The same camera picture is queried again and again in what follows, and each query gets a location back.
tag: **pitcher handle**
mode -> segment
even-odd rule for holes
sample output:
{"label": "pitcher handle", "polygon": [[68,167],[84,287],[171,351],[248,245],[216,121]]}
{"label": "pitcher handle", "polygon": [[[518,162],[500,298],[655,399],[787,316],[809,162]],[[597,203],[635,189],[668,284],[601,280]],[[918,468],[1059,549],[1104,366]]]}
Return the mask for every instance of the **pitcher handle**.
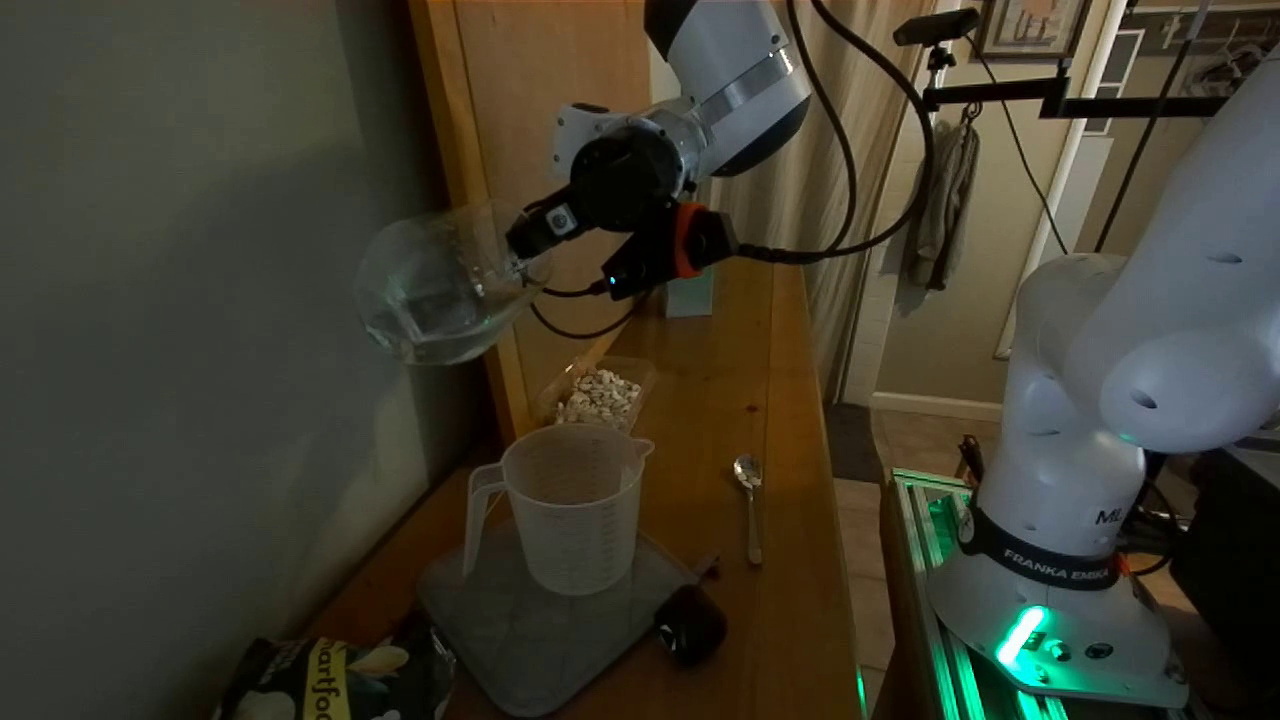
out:
{"label": "pitcher handle", "polygon": [[478,559],[482,559],[482,535],[485,535],[485,518],[493,506],[493,496],[504,492],[504,468],[500,465],[482,465],[470,474],[470,535],[464,535],[464,574],[473,574]]}
{"label": "pitcher handle", "polygon": [[635,456],[648,461],[655,453],[655,440],[635,437]]}

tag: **wooden surface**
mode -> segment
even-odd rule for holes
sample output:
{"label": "wooden surface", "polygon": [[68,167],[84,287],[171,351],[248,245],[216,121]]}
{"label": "wooden surface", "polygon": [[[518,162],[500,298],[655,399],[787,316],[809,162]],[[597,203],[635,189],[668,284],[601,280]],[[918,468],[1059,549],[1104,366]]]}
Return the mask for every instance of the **wooden surface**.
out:
{"label": "wooden surface", "polygon": [[[723,262],[715,316],[635,316],[616,355],[655,366],[639,437],[639,532],[675,562],[720,550],[703,593],[729,621],[703,669],[675,669],[644,639],[555,717],[855,717],[855,648],[841,562],[822,384],[796,267]],[[729,461],[752,453],[765,480],[765,566],[745,562]],[[464,484],[444,484],[316,616],[311,630],[374,644],[417,600],[421,571],[461,549]],[[464,679],[453,717],[498,717]]]}
{"label": "wooden surface", "polygon": [[[639,0],[412,0],[423,88],[453,203],[490,208],[500,227],[564,180],[551,130],[564,102],[648,108],[648,41]],[[586,287],[616,236],[588,230],[545,255],[547,284]],[[611,298],[539,298],[575,331],[625,311]],[[531,403],[555,370],[588,351],[531,316],[490,351],[504,437],[531,429]]]}

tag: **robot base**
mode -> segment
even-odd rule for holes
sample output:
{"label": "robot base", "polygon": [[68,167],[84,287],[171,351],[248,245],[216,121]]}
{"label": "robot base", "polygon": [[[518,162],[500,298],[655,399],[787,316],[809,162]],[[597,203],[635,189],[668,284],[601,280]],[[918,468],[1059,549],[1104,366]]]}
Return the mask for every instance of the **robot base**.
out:
{"label": "robot base", "polygon": [[930,574],[931,613],[1013,682],[1044,695],[1183,709],[1189,682],[1162,613],[1134,578],[1070,593],[993,554],[955,550]]}

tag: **clear plastic cup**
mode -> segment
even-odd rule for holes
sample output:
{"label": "clear plastic cup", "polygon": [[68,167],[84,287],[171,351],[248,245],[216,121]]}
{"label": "clear plastic cup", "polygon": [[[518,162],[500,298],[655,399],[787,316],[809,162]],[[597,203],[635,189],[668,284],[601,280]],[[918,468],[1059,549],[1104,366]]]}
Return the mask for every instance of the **clear plastic cup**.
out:
{"label": "clear plastic cup", "polygon": [[520,267],[490,208],[397,218],[357,273],[365,331],[407,363],[478,358],[520,304]]}
{"label": "clear plastic cup", "polygon": [[530,574],[555,597],[620,583],[635,559],[639,474],[654,440],[616,429],[551,424],[520,437],[500,465],[470,474],[464,571],[498,492],[507,492]]}

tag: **wire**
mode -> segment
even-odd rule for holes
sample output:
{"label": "wire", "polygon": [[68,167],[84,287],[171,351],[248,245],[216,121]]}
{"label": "wire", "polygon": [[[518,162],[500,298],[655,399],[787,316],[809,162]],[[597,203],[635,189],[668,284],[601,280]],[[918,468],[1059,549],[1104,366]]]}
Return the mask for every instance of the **wire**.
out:
{"label": "wire", "polygon": [[545,293],[545,296],[564,296],[564,298],[574,298],[574,296],[601,296],[601,293],[608,293],[608,284],[604,284],[604,280],[597,280],[597,284],[588,284],[588,287],[547,287],[547,284],[531,280],[524,262],[520,262],[520,280],[524,280],[530,287]]}
{"label": "wire", "polygon": [[1162,571],[1171,559],[1171,550],[1176,550],[1176,544],[1183,535],[1171,500],[1156,484],[1156,474],[1162,474],[1167,456],[1146,453],[1146,461],[1149,461],[1149,472],[1146,472],[1146,484],[1138,492],[1138,504],[1126,517],[1126,540],[1121,544],[1126,544],[1126,550],[1156,550],[1156,559],[1149,566],[1127,571],[1127,574]]}
{"label": "wire", "polygon": [[639,309],[639,304],[632,298],[620,319],[611,319],[611,324],[604,324],[604,329],[593,329],[593,331],[574,331],[574,329],[551,324],[551,316],[545,316],[545,309],[538,309],[538,298],[530,298],[530,311],[531,311],[551,335],[564,335],[564,341],[597,341],[597,335],[608,335],[608,331],[625,329],[625,324],[635,316],[635,309]]}
{"label": "wire", "polygon": [[920,214],[923,195],[930,195],[930,175],[931,175],[931,125],[930,125],[930,108],[923,108],[923,97],[918,92],[918,82],[884,53],[877,53],[869,41],[862,41],[851,29],[846,29],[822,0],[813,0],[813,9],[846,42],[866,53],[910,97],[912,116],[918,116],[920,134],[923,134],[923,154],[920,154],[920,175],[918,175],[912,198],[905,203],[905,211],[884,230],[873,230],[862,245],[835,245],[835,247],[824,247],[824,253],[787,253],[787,247],[765,247],[765,245],[740,245],[737,247],[740,255],[765,258],[765,262],[822,262],[822,258],[855,255],[855,253],[869,253],[869,247],[892,241],[910,218]]}
{"label": "wire", "polygon": [[1003,125],[1010,125],[1015,160],[1024,162],[1024,175],[1027,175],[1027,182],[1033,182],[1033,190],[1037,190],[1037,198],[1041,198],[1041,211],[1044,211],[1044,218],[1050,218],[1050,227],[1053,227],[1053,245],[1056,245],[1063,255],[1072,255],[1063,230],[1056,227],[1056,214],[1053,214],[1053,208],[1050,208],[1050,195],[1044,195],[1044,189],[1041,189],[1041,180],[1037,180],[1037,173],[1033,173],[1024,134],[1015,130],[1015,121],[1013,121],[1013,110],[1010,110],[1003,99],[1000,99],[1000,110],[1003,110]]}
{"label": "wire", "polygon": [[822,99],[833,130],[835,130],[835,143],[841,143],[841,167],[846,167],[846,214],[841,214],[841,227],[835,236],[827,241],[827,253],[846,245],[847,227],[851,227],[851,211],[855,211],[855,160],[851,160],[851,143],[847,143],[847,128],[841,125],[841,110],[827,97],[827,82],[822,78],[822,73],[813,67],[813,53],[809,53],[809,41],[806,41],[806,29],[800,29],[800,10],[796,10],[796,0],[787,0],[787,23],[792,23],[792,37],[796,37],[796,53],[800,53],[800,63],[809,73],[809,82],[813,82],[813,97]]}
{"label": "wire", "polygon": [[1176,60],[1171,60],[1171,67],[1167,67],[1167,76],[1163,76],[1163,88],[1162,88],[1156,102],[1151,102],[1151,116],[1149,116],[1149,125],[1146,125],[1146,134],[1138,141],[1138,147],[1134,147],[1134,154],[1127,154],[1126,180],[1121,180],[1121,189],[1118,189],[1118,198],[1111,198],[1111,208],[1107,208],[1104,227],[1096,230],[1091,253],[1104,253],[1104,247],[1107,247],[1107,236],[1111,236],[1111,225],[1118,225],[1121,203],[1126,203],[1126,195],[1127,195],[1127,182],[1134,182],[1134,175],[1138,175],[1138,162],[1146,160],[1149,141],[1151,141],[1156,125],[1162,125],[1163,99],[1167,99],[1167,92],[1171,92],[1171,78],[1176,78],[1176,73],[1183,67],[1183,60],[1189,60],[1189,53],[1193,53],[1193,42],[1195,42],[1195,37],[1202,37],[1203,10],[1210,10],[1210,0],[1202,0],[1202,15],[1193,18],[1183,42],[1176,49]]}

